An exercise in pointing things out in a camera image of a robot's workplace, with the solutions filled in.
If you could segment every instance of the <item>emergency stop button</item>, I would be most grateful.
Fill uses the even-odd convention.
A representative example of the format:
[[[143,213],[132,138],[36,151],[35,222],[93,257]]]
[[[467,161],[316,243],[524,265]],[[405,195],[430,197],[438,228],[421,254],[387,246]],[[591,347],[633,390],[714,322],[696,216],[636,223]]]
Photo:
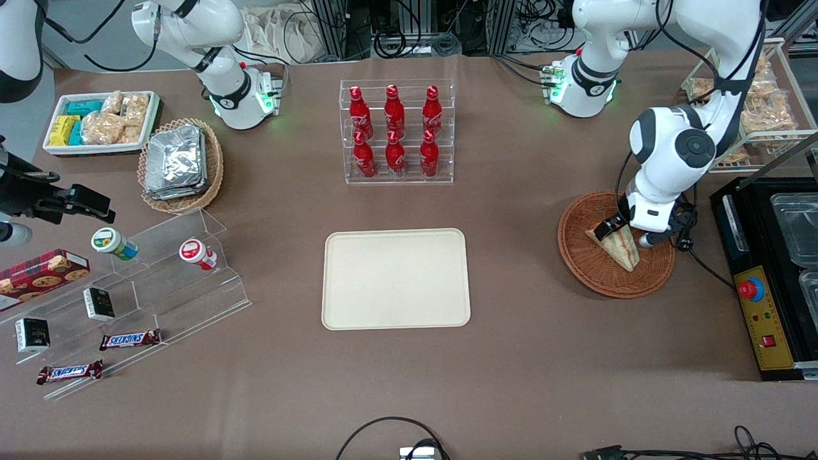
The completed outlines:
[[[747,281],[742,281],[736,287],[739,291],[739,297],[747,299],[751,302],[758,302],[764,298],[764,285],[761,280],[756,277],[748,278]]]

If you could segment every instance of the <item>wicker basket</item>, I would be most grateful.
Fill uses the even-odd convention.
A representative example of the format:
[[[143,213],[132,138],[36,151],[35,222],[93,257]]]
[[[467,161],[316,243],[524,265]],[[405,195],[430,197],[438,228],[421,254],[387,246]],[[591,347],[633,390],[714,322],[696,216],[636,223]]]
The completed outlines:
[[[172,198],[170,200],[154,200],[150,198],[145,192],[142,193],[142,199],[153,209],[163,211],[170,214],[183,214],[194,208],[202,207],[210,204],[213,198],[216,197],[218,189],[222,186],[222,178],[224,177],[224,160],[222,157],[222,146],[219,145],[216,135],[213,130],[201,120],[184,118],[181,120],[174,120],[168,124],[164,124],[156,129],[159,131],[169,131],[176,129],[184,124],[194,124],[204,131],[204,152],[207,157],[207,177],[210,182],[207,190],[201,195],[182,196],[179,198]],[[139,154],[139,170],[137,171],[137,181],[145,187],[145,162],[147,157],[147,144],[142,146],[142,153]]]
[[[557,239],[560,253],[571,272],[592,290],[608,297],[635,299],[658,290],[669,278],[676,261],[670,241],[652,248],[639,246],[640,261],[628,272],[594,243],[585,230],[614,215],[614,193],[593,192],[580,196],[560,218]],[[641,230],[632,229],[638,240]]]

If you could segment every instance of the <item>yellow control panel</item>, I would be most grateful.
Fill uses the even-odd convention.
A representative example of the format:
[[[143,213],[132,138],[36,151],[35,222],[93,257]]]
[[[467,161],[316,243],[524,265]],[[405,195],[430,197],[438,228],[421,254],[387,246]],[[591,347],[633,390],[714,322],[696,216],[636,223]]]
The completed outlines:
[[[770,295],[764,268],[753,267],[733,278],[759,368],[763,371],[792,369],[793,356]]]

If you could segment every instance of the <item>brown tabletop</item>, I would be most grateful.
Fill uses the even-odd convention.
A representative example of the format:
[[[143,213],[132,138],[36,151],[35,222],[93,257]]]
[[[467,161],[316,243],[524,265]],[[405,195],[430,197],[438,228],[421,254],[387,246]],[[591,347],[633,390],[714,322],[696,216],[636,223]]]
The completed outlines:
[[[549,56],[532,61],[548,62]],[[678,100],[694,58],[639,52],[593,119],[543,105],[530,83],[487,58],[450,58],[456,76],[456,179],[449,186],[348,187],[339,144],[341,79],[440,74],[435,59],[292,69],[281,115],[246,132],[222,124],[190,71],[57,71],[57,94],[150,89],[162,121],[209,123],[225,152],[209,211],[254,305],[58,402],[17,367],[5,337],[4,458],[333,458],[359,425],[384,415],[428,423],[459,459],[562,459],[629,449],[733,448],[732,428],[785,453],[818,444],[818,386],[761,383],[735,293],[676,258],[670,281],[639,300],[581,285],[555,241],[575,197],[611,188],[631,122]],[[170,216],[142,203],[137,158],[35,163],[111,196],[116,227]],[[626,177],[636,170],[629,166]],[[729,178],[704,179],[708,196]],[[707,200],[699,254],[727,274]],[[29,221],[34,240],[3,249],[8,266],[59,246],[88,253],[100,223]],[[328,331],[320,319],[324,240],[338,231],[455,227],[469,257],[472,315],[458,328]],[[211,377],[205,378],[205,369]],[[387,422],[346,458],[395,458],[425,435]]]

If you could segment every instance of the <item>red cookie box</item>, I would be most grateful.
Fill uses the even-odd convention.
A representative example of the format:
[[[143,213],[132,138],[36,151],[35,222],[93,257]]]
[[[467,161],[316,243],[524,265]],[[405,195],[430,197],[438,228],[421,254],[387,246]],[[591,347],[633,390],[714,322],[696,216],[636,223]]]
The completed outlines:
[[[88,259],[55,249],[0,272],[0,311],[88,276]]]

